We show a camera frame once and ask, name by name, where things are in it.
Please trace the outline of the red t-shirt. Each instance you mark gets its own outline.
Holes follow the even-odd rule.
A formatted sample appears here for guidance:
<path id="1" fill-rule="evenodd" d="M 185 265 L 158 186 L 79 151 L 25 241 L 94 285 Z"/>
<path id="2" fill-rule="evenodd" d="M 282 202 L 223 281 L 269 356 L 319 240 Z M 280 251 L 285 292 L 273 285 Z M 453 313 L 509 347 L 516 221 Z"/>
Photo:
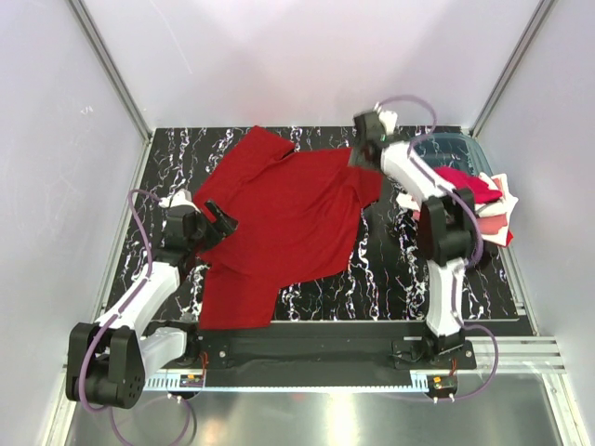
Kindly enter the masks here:
<path id="1" fill-rule="evenodd" d="M 295 151 L 255 126 L 194 194 L 234 218 L 236 231 L 201 254 L 203 330 L 265 327 L 281 289 L 344 271 L 361 212 L 380 197 L 383 176 L 352 166 L 351 151 Z"/>

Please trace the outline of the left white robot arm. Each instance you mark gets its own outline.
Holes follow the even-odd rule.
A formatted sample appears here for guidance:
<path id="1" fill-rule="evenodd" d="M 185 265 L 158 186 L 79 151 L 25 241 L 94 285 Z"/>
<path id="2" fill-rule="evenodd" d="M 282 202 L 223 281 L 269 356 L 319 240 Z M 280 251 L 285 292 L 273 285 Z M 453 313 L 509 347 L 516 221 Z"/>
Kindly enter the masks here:
<path id="1" fill-rule="evenodd" d="M 132 408 L 147 378 L 171 362 L 192 367 L 200 359 L 197 329 L 182 321 L 155 321 L 196 265 L 238 228 L 235 218 L 209 200 L 200 210 L 185 198 L 165 208 L 158 247 L 148 255 L 139 278 L 94 322 L 70 332 L 65 395 L 90 412 Z"/>

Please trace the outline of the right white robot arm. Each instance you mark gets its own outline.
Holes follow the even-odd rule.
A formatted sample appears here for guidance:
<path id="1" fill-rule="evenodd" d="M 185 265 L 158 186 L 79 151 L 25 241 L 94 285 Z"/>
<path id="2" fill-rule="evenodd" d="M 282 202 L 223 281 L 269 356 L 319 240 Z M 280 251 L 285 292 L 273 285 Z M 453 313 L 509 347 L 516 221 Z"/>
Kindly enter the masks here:
<path id="1" fill-rule="evenodd" d="M 419 205 L 417 248 L 427 261 L 430 304 L 426 329 L 413 347 L 412 361 L 443 368 L 465 342 L 461 317 L 466 269 L 483 253 L 471 190 L 458 189 L 415 151 L 416 142 L 394 136 L 397 113 L 374 109 L 354 116 L 350 163 L 371 168 L 399 183 Z"/>

